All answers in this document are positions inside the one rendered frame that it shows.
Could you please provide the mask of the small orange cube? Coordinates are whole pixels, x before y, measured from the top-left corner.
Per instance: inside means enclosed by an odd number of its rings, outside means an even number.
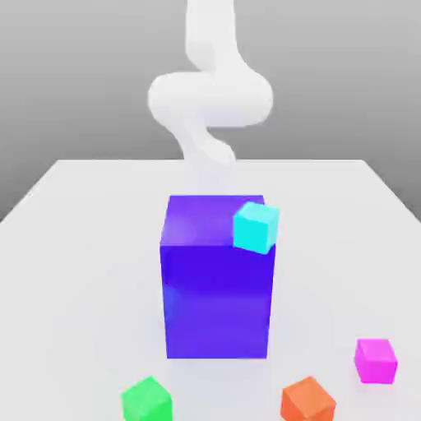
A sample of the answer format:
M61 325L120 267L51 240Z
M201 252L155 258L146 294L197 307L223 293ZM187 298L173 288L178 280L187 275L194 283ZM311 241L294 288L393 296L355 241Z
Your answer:
M284 421L333 421L336 402L314 377L306 377L282 391Z

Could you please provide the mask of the small green cube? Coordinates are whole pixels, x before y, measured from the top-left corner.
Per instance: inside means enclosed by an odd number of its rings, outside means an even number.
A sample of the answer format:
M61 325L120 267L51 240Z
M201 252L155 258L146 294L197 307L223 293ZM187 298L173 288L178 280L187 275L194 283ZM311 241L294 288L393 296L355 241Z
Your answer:
M121 394L124 421L173 421L173 400L154 377L149 376Z

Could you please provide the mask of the large purple box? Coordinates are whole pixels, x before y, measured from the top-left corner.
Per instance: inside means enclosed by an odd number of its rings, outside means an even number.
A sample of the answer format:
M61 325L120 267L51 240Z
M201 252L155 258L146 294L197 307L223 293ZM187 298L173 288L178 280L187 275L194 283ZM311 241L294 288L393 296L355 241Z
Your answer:
M160 240L166 354L170 359L267 356L276 245L233 245L233 218L261 195L172 195Z

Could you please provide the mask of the small cyan cube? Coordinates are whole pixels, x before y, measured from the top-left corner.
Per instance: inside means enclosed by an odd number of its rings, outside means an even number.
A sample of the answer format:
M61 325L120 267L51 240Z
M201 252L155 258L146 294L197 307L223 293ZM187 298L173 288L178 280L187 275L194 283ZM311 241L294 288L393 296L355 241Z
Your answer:
M250 252L266 255L275 245L280 209L249 201L233 218L233 245Z

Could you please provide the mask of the small magenta cube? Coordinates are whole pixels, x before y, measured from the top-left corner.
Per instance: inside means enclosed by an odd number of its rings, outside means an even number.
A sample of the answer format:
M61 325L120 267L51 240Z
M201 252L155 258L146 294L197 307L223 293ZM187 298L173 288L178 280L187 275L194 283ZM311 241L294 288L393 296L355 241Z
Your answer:
M396 377L398 359L388 339L357 339L354 365L364 384L392 384Z

